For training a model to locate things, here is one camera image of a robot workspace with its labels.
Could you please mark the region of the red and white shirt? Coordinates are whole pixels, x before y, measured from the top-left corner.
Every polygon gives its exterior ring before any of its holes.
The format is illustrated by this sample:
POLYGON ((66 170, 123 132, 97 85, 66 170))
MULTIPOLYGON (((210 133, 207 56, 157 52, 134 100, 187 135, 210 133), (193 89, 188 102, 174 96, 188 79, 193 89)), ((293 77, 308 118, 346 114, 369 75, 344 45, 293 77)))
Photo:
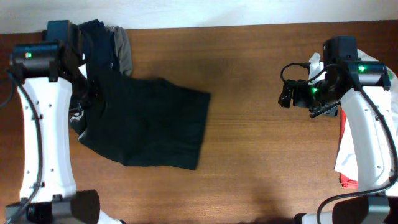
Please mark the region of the red and white shirt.
MULTIPOLYGON (((358 49, 358 56, 364 61, 378 61, 360 49, 358 49)), ((391 110, 397 136, 397 76, 389 67, 387 67, 387 71, 392 84, 390 90, 391 110)), ((344 111, 341 111, 340 143, 334 170, 340 173, 340 183, 343 188, 358 189, 358 166, 349 122, 344 111)))

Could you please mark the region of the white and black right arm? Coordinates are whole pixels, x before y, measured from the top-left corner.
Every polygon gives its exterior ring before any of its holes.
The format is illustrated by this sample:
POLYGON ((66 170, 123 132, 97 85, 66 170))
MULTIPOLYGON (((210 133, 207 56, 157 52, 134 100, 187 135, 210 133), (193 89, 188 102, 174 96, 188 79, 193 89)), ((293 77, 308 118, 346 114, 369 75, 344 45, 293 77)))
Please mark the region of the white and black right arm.
POLYGON ((301 67, 308 80, 283 79, 278 103, 299 106, 315 118, 340 107, 349 122, 357 161, 357 192, 323 201, 294 223, 397 223, 397 136, 387 67, 359 56, 354 37, 336 36, 301 67))

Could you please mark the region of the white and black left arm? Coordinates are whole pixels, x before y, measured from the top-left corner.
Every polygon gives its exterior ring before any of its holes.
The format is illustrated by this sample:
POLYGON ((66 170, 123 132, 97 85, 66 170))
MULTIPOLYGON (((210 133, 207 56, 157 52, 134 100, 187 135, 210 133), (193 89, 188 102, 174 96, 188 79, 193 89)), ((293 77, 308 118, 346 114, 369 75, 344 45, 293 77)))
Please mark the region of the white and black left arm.
POLYGON ((19 94, 24 122, 24 176, 19 201, 6 206, 8 223, 110 223, 95 190, 76 188, 70 160, 68 120, 90 96, 90 38, 68 20, 49 21, 41 42, 19 44, 7 75, 19 94))

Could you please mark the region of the black shorts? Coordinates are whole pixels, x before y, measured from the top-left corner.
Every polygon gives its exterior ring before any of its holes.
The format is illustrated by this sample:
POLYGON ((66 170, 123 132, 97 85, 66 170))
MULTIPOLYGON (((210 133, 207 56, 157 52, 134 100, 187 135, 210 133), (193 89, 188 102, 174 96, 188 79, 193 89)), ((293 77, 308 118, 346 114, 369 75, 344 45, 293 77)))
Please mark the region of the black shorts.
POLYGON ((96 80, 102 98, 70 120, 81 144, 125 166, 197 168, 209 93, 115 72, 96 80))

